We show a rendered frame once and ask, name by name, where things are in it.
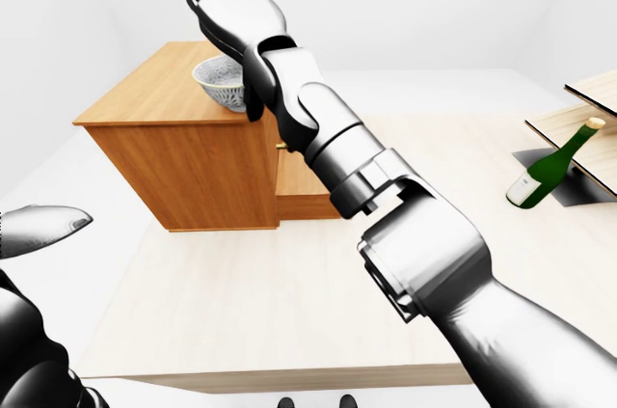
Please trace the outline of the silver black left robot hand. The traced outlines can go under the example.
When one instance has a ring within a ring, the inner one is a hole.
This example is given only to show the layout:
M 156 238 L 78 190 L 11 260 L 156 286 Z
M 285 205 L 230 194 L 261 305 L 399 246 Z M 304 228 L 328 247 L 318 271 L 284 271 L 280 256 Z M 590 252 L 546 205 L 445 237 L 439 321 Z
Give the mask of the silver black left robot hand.
M 64 205 L 26 205 L 0 216 L 0 259 L 35 252 L 85 228 L 86 211 Z

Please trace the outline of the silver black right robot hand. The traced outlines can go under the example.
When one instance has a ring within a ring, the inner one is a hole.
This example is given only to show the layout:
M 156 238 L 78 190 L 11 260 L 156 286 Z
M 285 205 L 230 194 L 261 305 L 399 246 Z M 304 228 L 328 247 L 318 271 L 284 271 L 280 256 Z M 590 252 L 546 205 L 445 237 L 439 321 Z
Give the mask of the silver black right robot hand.
M 285 17 L 273 0 L 186 0 L 202 33 L 242 65 L 244 102 L 250 121 L 272 108 L 277 81 L 262 54 L 294 47 Z

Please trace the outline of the patterned grey white bowl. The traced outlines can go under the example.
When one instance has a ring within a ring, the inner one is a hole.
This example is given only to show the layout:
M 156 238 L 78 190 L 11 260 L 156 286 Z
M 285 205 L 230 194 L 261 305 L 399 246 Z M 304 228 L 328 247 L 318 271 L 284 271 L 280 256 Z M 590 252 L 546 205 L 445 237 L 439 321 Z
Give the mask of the patterned grey white bowl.
M 227 55 L 219 55 L 197 64 L 193 78 L 219 105 L 235 113 L 244 113 L 244 84 L 242 66 Z

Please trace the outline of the wooden cabinet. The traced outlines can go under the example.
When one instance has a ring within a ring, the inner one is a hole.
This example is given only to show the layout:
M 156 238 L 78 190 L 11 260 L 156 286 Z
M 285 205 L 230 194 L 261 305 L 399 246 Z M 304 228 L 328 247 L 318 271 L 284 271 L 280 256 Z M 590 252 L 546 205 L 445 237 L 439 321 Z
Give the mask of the wooden cabinet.
M 257 122 L 217 104 L 193 68 L 208 41 L 170 41 L 83 112 L 83 126 L 168 231 L 274 229 L 281 143 L 270 112 Z

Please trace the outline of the wooden cabinet drawer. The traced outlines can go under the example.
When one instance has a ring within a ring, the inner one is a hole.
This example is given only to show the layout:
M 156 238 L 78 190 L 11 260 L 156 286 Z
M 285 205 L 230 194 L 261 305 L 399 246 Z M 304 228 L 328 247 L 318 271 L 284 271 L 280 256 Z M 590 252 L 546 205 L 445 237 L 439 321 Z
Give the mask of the wooden cabinet drawer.
M 276 202 L 281 220 L 338 219 L 330 193 L 299 152 L 279 150 Z

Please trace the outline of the green wine bottle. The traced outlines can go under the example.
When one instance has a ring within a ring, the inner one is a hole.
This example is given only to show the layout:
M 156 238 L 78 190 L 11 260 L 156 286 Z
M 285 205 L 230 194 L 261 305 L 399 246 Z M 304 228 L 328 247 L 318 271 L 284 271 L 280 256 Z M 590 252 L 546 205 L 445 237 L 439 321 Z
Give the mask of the green wine bottle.
M 566 189 L 559 190 L 557 200 L 564 206 L 607 202 L 596 186 L 585 183 L 585 177 L 567 177 L 575 153 L 603 126 L 605 120 L 592 117 L 557 151 L 528 167 L 506 192 L 506 199 L 522 209 L 530 209 L 567 179 Z

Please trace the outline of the pale wooden wine rack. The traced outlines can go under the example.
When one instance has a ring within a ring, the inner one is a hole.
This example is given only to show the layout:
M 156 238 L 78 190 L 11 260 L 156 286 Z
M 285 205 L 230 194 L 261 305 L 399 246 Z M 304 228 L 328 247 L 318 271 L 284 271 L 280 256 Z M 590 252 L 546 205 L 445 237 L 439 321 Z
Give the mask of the pale wooden wine rack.
M 550 145 L 549 150 L 533 152 L 536 161 L 560 149 L 588 119 L 603 119 L 605 125 L 573 156 L 567 177 L 589 177 L 617 200 L 617 69 L 567 84 L 564 89 L 581 103 L 525 122 Z

